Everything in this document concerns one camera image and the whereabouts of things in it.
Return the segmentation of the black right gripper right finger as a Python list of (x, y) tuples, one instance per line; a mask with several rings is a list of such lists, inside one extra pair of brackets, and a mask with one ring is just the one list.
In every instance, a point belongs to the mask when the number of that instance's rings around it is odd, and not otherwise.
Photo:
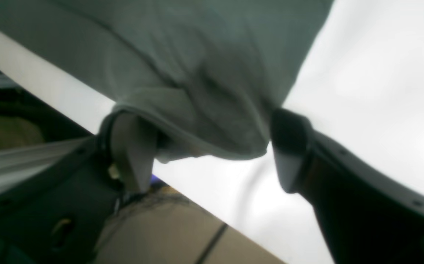
[(271, 142), (281, 187), (314, 210), (336, 264), (424, 264), (424, 195), (277, 109)]

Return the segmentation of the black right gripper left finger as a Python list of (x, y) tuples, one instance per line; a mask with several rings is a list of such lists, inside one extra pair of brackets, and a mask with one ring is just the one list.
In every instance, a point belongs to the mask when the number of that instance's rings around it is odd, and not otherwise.
[(148, 190), (158, 134), (116, 112), (97, 135), (0, 151), (0, 264), (89, 264), (106, 220)]

